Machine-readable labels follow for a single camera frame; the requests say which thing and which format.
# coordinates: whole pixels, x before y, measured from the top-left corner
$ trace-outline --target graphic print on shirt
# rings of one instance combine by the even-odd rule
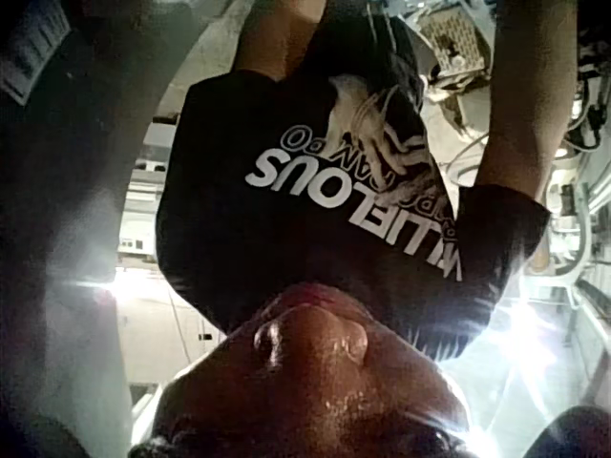
[[[367,159],[371,176],[380,191],[386,191],[389,186],[383,177],[381,159],[399,176],[406,174],[406,167],[430,164],[431,155],[423,148],[422,137],[412,137],[402,143],[387,122],[389,104],[399,89],[398,85],[378,94],[369,94],[367,82],[358,76],[343,74],[331,77],[329,81],[337,91],[337,99],[329,115],[326,145],[320,157],[331,159],[341,149],[344,135],[348,135],[350,144],[358,145]]]
[[[284,132],[279,148],[264,151],[256,160],[256,171],[245,180],[255,187],[270,187],[293,196],[307,193],[327,209],[342,206],[353,193],[363,200],[348,222],[394,246],[402,230],[415,224],[406,255],[414,256],[429,232],[439,235],[427,263],[462,281],[460,257],[452,209],[432,165],[426,139],[413,135],[405,141],[387,121],[397,87],[370,94],[365,80],[352,75],[329,79],[337,91],[328,118],[325,138],[316,137],[306,125]],[[290,189],[289,177],[297,177]],[[335,194],[323,187],[339,180]]]

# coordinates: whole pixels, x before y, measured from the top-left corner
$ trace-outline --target nose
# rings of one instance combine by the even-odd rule
[[[255,348],[271,366],[321,368],[362,365],[368,349],[365,328],[318,305],[301,304],[262,326]]]

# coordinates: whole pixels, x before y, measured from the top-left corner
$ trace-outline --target t-shirt sleeve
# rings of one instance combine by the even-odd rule
[[[202,81],[186,96],[157,214],[157,256],[168,281],[192,304],[198,304],[193,288],[179,283],[197,281],[190,278],[192,264],[185,254],[192,249],[202,183],[220,179],[220,162],[239,160],[235,155],[242,150],[244,132],[264,118],[262,107],[270,105],[275,87],[266,76],[239,71]]]
[[[241,137],[241,127],[252,125],[275,87],[272,79],[251,71],[228,73],[192,86],[180,113],[166,189],[187,184],[187,177],[198,177],[195,170],[217,163],[218,152],[228,151],[231,142]]]
[[[512,274],[533,256],[549,212],[497,185],[460,190],[456,236],[462,279],[452,298],[428,313],[415,345],[440,361],[457,358],[486,329]]]

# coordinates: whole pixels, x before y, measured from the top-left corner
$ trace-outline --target eye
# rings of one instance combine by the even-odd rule
[[[402,452],[414,458],[442,457],[452,451],[448,436],[428,427],[401,438],[399,442]]]

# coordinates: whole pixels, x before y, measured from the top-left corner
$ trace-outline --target bright light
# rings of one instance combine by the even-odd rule
[[[509,309],[509,315],[512,327],[502,339],[501,349],[519,366],[522,375],[527,373],[540,379],[545,369],[556,362],[556,357],[539,337],[542,329],[554,327],[542,320],[526,301],[515,304]]]
[[[481,427],[474,427],[465,437],[467,450],[475,456],[486,458],[499,458],[496,442]]]

